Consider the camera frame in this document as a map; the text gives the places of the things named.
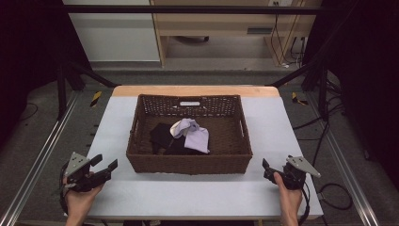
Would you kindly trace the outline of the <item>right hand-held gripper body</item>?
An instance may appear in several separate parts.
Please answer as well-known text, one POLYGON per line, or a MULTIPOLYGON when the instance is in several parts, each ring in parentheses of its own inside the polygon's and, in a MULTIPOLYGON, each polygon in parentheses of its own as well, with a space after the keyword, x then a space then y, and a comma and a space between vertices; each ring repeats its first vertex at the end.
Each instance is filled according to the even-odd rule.
POLYGON ((306 181, 306 174, 321 177, 321 173, 303 156, 288 156, 283 171, 278 171, 285 187, 289 190, 301 189, 306 181))

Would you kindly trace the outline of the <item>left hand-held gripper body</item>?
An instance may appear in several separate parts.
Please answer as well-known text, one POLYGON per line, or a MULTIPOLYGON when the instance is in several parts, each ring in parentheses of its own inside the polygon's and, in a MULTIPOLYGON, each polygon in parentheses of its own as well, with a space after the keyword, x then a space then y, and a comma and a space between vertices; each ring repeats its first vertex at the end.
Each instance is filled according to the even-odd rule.
POLYGON ((88 192, 111 179, 111 176, 102 176, 100 171, 91 174, 89 161, 89 158, 79 153, 72 153, 70 160, 61 168, 60 188, 88 192))

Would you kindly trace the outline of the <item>person's right hand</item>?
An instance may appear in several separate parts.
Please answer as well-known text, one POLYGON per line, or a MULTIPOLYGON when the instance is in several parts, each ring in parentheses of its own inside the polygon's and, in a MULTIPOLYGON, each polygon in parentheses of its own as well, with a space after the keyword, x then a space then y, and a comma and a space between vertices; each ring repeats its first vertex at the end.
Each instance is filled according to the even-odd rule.
POLYGON ((296 219, 298 221, 298 210, 302 202, 301 190, 289 190, 281 176, 275 172, 274 177, 279 188, 279 205, 281 219, 296 219))

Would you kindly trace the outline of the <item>person's left hand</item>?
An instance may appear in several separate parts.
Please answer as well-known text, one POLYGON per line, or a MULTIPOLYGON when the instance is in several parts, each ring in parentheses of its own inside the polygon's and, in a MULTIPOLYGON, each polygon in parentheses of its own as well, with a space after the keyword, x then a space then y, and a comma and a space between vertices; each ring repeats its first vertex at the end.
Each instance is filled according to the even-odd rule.
POLYGON ((68 209, 67 218, 83 219, 85 221, 96 196, 102 191, 103 187, 103 185, 96 186, 88 192, 68 191, 64 197, 68 209))

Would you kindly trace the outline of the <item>black cloth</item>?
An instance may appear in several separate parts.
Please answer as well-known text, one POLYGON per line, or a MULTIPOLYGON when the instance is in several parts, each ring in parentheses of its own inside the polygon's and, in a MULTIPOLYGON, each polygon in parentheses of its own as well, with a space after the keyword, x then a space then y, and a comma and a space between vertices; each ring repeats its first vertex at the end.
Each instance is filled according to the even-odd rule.
POLYGON ((185 144, 185 137, 174 138, 170 145, 165 150, 166 155, 204 155, 204 153, 186 148, 185 144))
POLYGON ((153 154, 159 154, 161 149, 167 150, 171 146, 173 142, 173 136, 170 133, 170 128, 170 124, 158 123, 150 131, 150 142, 152 143, 153 154))

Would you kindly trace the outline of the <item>yellow black tape marker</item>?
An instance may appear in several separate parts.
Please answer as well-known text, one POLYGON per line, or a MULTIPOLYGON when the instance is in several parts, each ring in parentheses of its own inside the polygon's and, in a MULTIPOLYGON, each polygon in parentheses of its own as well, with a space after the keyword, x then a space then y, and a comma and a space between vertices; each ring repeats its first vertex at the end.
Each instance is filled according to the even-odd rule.
POLYGON ((300 104, 300 105, 308 105, 309 104, 305 100, 299 100, 295 92, 292 92, 292 102, 295 104, 300 104))
POLYGON ((90 107, 94 107, 98 103, 101 95, 102 95, 101 91, 96 91, 95 92, 95 94, 93 95, 93 98, 92 98, 92 100, 90 102, 90 107))

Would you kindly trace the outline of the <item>black metal stand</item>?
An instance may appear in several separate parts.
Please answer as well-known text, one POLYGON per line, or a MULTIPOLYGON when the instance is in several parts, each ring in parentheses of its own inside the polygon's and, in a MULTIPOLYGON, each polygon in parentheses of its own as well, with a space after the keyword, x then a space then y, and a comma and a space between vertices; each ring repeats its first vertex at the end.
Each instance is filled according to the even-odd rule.
POLYGON ((81 78, 81 74, 85 74, 100 84, 108 88, 115 88, 118 84, 113 83, 93 70, 85 68, 76 62, 67 62, 60 64, 56 70, 57 75, 57 93, 58 93, 58 116, 61 120, 67 112, 66 83, 69 83, 73 90, 83 90, 85 82, 81 78))
POLYGON ((311 91, 318 87, 318 113, 324 121, 327 121, 327 66, 324 60, 312 60, 305 66, 269 84, 269 87, 279 88, 300 75, 305 76, 301 84, 304 91, 311 91))

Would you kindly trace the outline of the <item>light purple cloth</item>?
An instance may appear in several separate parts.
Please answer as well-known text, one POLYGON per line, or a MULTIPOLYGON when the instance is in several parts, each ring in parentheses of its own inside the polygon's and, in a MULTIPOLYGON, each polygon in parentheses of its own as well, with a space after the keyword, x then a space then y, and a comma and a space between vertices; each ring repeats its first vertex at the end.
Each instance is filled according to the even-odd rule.
POLYGON ((174 138, 184 137, 184 147, 200 153, 209 153, 209 132, 193 119, 181 119, 169 129, 174 138))

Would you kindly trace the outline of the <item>brown wicker basket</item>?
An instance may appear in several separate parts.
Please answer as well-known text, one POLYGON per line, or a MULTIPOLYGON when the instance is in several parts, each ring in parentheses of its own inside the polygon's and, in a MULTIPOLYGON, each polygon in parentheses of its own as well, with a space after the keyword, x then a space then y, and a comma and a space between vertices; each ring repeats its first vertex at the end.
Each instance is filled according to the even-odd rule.
POLYGON ((238 95, 167 96, 141 94, 136 102, 126 156, 137 173, 244 173, 252 158, 241 97, 238 95), (150 131, 158 123, 171 126, 193 119, 209 132, 209 153, 152 153, 150 131))

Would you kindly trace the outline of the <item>dark curtain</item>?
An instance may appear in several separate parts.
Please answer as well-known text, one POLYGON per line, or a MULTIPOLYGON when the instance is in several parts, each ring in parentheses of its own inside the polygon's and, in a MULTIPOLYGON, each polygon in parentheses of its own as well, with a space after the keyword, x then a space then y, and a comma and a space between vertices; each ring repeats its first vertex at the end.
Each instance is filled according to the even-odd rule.
POLYGON ((327 68, 372 155, 399 189, 399 0, 321 0, 350 15, 327 68))
POLYGON ((0 147, 11 137, 28 94, 56 80, 61 57, 89 68, 63 0, 0 0, 0 147))

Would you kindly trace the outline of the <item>white cabinet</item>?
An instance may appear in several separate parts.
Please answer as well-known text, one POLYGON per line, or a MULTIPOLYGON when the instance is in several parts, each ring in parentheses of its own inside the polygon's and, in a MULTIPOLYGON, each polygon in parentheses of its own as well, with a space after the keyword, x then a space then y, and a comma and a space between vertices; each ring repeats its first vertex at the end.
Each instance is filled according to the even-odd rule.
POLYGON ((70 13, 90 62, 159 61, 150 13, 70 13))

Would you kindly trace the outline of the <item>aluminium floor rail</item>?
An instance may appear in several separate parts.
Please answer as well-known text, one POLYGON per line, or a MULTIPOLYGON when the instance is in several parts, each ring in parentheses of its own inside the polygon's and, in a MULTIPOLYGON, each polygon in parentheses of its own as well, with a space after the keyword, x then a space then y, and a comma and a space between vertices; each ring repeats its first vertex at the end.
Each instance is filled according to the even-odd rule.
POLYGON ((24 182, 20 186, 17 194, 12 200, 11 204, 8 206, 7 211, 0 217, 0 226, 14 226, 19 215, 21 214, 24 206, 29 199, 32 190, 34 189, 37 181, 40 178, 40 175, 53 152, 54 147, 56 146, 64 128, 67 124, 71 113, 75 109, 76 102, 81 96, 80 91, 73 91, 71 97, 67 103, 65 112, 61 115, 59 119, 56 120, 54 127, 48 138, 46 138, 43 146, 40 149, 40 152, 35 159, 33 166, 30 171, 27 173, 24 182))
POLYGON ((341 98, 329 94, 326 98, 327 121, 318 122, 324 130, 322 141, 327 145, 344 186, 349 191, 363 226, 380 226, 356 174, 356 165, 364 161, 364 153, 347 116, 341 98))

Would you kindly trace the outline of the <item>black horizontal frame bar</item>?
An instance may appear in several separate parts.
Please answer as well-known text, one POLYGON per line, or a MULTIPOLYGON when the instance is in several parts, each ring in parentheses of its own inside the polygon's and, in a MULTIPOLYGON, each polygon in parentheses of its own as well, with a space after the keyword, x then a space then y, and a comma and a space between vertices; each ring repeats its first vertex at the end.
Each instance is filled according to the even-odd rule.
POLYGON ((65 5, 69 13, 172 13, 172 14, 283 14, 318 15, 341 13, 343 8, 325 7, 237 7, 237 6, 111 6, 65 5))

